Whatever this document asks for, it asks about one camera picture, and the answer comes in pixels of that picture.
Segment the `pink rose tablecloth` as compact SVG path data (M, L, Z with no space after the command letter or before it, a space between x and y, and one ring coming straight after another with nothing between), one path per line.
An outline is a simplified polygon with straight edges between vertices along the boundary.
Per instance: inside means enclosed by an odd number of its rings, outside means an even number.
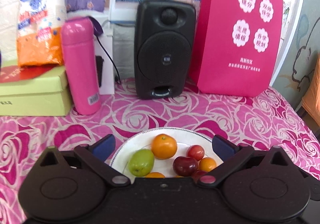
M71 110L65 117L1 117L1 223L25 220L17 192L46 147L71 150L107 134L121 145L141 131L176 127L259 150L279 145L296 165L319 177L319 142L272 87L243 98L203 94L188 82L176 98L140 100L134 81L125 80L101 101L101 109L90 116Z

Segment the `small tangerine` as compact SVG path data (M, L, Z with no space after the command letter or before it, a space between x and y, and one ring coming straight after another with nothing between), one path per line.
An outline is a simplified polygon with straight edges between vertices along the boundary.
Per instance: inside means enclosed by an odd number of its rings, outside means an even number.
M210 172L217 167L217 163L213 158L204 157L198 164L198 170Z

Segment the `red booklet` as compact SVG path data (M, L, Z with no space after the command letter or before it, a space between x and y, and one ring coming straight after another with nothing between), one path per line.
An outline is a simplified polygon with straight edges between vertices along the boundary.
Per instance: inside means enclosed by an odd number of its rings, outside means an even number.
M51 69L55 68L55 65L44 66L29 66L19 67L18 65L11 65L1 68L0 83L10 83L22 80L30 80L37 78Z

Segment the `large orange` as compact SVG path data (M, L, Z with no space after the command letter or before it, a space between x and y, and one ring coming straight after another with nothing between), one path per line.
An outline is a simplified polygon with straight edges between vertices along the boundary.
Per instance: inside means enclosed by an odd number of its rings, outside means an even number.
M151 172L146 175L145 178L165 178L165 175L159 172Z
M176 139L166 134L157 135L151 142L151 151L157 159L172 158L177 152Z

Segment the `green shoe box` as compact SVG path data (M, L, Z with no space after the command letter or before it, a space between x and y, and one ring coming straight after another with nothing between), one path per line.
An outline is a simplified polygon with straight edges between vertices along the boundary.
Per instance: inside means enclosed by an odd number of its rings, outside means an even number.
M1 68L17 65L5 61ZM30 80L1 83L2 116L66 116L72 108L64 66Z

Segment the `pink tote bag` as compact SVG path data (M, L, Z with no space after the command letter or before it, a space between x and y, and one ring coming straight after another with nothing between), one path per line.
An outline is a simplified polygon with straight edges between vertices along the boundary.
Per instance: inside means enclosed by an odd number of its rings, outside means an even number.
M255 97L276 63L283 0L201 0L189 78L203 93Z

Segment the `black speaker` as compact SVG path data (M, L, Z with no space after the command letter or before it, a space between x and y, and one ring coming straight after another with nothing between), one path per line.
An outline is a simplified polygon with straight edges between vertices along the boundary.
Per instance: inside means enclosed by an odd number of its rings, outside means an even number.
M177 97L184 89L196 24L193 5L144 0L137 8L134 67L141 99Z

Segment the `large orange front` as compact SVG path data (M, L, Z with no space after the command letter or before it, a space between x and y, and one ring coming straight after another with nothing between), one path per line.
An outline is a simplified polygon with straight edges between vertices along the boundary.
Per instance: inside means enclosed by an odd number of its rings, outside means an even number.
M151 151L157 159L172 158L177 152L176 139L166 134L157 135L151 142Z

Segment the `dark red apple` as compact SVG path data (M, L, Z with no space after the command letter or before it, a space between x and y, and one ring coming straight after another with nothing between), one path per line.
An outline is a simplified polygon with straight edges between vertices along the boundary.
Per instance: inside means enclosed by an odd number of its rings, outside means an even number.
M192 175L191 177L193 178L193 180L194 180L195 182L197 182L197 181L200 179L200 177L202 177L202 176L204 176L204 175L206 175L206 174L207 174L206 171L197 170L195 173L193 173L193 175Z

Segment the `dark red plum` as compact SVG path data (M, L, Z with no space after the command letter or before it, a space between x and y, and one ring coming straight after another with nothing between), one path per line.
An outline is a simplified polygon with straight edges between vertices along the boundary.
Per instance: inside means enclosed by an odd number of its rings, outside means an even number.
M172 167L177 175L188 177L197 171L198 163L192 157L178 156L175 158Z

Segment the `red tomato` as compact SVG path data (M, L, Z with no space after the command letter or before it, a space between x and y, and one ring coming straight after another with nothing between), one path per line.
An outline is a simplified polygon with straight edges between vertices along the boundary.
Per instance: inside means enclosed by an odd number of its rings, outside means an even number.
M204 158L204 148L200 145L192 145L188 148L186 155L187 157L191 157L199 162Z

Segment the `orange white cup package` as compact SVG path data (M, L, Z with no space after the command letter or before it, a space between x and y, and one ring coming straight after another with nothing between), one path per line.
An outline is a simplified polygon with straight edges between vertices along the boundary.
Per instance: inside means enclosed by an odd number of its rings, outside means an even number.
M20 67L63 64L61 28L66 0L19 0L17 62Z

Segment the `white plate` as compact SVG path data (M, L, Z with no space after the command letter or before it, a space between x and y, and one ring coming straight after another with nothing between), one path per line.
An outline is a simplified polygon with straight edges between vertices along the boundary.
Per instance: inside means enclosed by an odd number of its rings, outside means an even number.
M115 152L110 166L133 182L136 177L191 176L222 163L211 139L186 129L159 128L129 138Z

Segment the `white box behind bottle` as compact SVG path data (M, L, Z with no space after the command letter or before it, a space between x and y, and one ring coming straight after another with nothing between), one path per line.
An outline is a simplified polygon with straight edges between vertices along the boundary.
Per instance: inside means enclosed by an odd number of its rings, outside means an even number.
M107 15L94 17L102 26L103 34L99 36L100 43L113 59L113 28L110 27ZM96 37L94 37L97 75L100 95L114 94L114 67Z

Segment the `pink thermos bottle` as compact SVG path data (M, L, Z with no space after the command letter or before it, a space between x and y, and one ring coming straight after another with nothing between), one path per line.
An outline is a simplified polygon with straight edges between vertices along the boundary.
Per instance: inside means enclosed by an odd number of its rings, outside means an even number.
M68 19L61 28L69 88L81 115L91 115L101 107L93 36L93 24L87 17Z

